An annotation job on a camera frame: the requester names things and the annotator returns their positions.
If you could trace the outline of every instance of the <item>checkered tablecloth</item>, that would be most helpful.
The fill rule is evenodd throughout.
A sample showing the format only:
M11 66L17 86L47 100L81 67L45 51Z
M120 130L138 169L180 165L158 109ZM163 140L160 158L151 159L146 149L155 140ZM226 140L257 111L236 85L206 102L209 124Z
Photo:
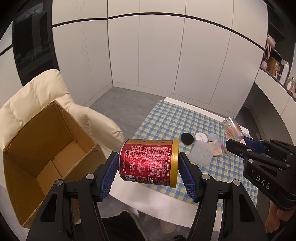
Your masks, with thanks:
M227 141L227 137L219 121L163 100L159 101L146 117L133 139L180 139L181 134L184 132L191 133L193 136L197 132L203 132L205 134L215 133L222 138L224 142ZM179 152L183 151L189 155L193 145L194 144L186 146L180 141ZM220 181L231 182L233 179L240 180L256 205L258 190L243 177L242 158L236 155L228 157L225 152L223 152L220 156L213 157L208 167L199 168L202 173L208 173ZM176 188L151 184L144 185L170 197L195 204L192 199L188 197L179 173ZM222 205L223 201L219 199L217 210L222 210Z

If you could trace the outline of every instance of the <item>can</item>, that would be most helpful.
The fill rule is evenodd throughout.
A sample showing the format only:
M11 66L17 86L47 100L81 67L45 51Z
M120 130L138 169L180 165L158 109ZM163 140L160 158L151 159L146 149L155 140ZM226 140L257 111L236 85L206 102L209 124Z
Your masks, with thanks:
M118 171L125 181L176 187L179 140L128 139L119 152Z

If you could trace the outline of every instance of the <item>metal bolt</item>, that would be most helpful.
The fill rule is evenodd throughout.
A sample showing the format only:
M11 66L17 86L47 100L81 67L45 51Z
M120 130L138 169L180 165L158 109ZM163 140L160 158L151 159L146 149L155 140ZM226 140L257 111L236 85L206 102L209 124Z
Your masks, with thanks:
M94 178L94 174L90 173L86 175L86 179L91 180Z
M210 175L209 174L203 174L202 178L205 180L209 180L210 179Z
M62 179L56 180L56 185L57 186L60 186L62 184L63 184L63 180Z
M235 186L239 186L239 185L240 185L240 181L239 181L239 180L234 180L234 181L233 181L233 184L234 184Z

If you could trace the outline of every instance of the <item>white table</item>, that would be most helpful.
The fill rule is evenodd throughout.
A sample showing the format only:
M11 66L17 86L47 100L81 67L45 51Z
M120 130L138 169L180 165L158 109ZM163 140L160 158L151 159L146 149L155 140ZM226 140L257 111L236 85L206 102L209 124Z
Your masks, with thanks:
M168 97L164 100L209 116L217 121L224 120L221 116L181 101ZM249 131L246 128L241 127L241 129L244 133L249 135ZM140 183L126 182L121 179L118 172L112 184L110 195L150 216L185 227L192 226L197 211L196 205L169 197L151 188L147 188ZM222 211L217 211L214 231L220 230L221 219Z

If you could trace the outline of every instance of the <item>clear cylindrical container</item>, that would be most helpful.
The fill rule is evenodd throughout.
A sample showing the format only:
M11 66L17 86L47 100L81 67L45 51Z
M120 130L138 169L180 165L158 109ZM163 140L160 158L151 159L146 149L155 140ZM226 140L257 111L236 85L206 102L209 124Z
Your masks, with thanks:
M223 120L221 122L221 126L229 139L239 142L244 138L244 133L242 132L234 116L227 117L225 120Z

